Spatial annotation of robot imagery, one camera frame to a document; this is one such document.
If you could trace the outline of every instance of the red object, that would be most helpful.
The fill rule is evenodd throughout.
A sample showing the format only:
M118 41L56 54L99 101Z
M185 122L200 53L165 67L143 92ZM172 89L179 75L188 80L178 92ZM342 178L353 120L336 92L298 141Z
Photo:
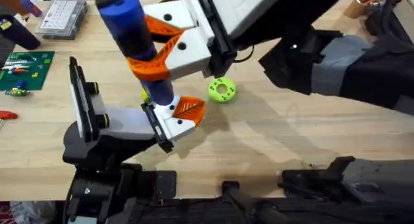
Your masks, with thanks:
M13 120L17 118L17 114L11 111L0 111L0 119L3 120Z

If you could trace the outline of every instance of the green ring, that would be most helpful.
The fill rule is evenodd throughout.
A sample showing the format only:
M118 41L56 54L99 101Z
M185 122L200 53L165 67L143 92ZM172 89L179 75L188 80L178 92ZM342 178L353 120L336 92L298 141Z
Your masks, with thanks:
M227 88L227 92L221 94L217 88L223 85ZM235 96L235 85L228 78L216 78L208 84L208 95L216 102L224 103L230 101Z

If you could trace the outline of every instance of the green circuit board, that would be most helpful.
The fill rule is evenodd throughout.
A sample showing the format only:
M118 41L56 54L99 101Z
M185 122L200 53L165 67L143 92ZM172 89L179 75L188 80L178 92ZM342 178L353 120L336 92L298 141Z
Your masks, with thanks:
M10 74L7 70L0 71L0 91L7 91L16 86L17 81L26 81L25 90L41 90L47 72L54 57L54 52L12 52L8 55L5 67L20 65L28 72Z

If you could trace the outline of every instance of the yellow part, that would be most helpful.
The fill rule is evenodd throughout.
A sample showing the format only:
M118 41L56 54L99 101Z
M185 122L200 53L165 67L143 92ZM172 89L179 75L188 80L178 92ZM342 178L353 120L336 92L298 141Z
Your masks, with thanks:
M145 101L145 100L147 100L147 98L149 98L147 93L144 90L141 91L141 98L143 99L143 101Z
M6 21L2 25L0 25L0 28L1 28L1 30L7 30L11 26L12 26L12 23L9 22L9 21Z
M103 118L105 119L105 128L108 128L108 118L106 115L103 115Z

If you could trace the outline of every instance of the black cable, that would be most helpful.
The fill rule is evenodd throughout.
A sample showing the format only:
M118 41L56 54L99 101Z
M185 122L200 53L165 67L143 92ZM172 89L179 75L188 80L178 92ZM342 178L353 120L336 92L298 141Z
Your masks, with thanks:
M141 221L141 219L142 219L142 217L144 217L144 214L145 214L145 211L147 210L147 207L148 207L148 205L149 205L149 202L150 201L148 201L148 203L144 206L144 209L142 209L142 211L141 211L141 213L140 213L140 216L139 216L139 218L138 218L138 220L136 221L136 223L140 223L140 221Z
M194 201L194 202L191 202L191 203L186 203L185 205L197 205L197 204L203 204L203 203L213 203L213 202L218 201L220 199L221 199L221 197L216 197L216 198L213 198L213 199L203 199L203 200L200 200L200 201ZM176 205L156 205L156 204L150 204L150 203L145 204L145 203L141 203L139 201L135 201L135 203L138 204L138 205L147 205L148 207L152 207L152 208L174 208L174 207L179 207L179 206L183 205L183 203L178 203Z
M252 51L250 52L250 54L247 57L245 57L243 59L240 59L240 60L234 60L233 63L241 63L241 62L245 62L245 61L249 60L253 56L253 52L254 52L254 45L252 46Z
M243 214L243 211L241 210L241 208L234 203L234 201L231 197L229 197L229 200L230 200L232 206L234 207L234 209L236 209L237 213L239 214L241 222L243 224L250 224L248 218L246 217L246 215Z

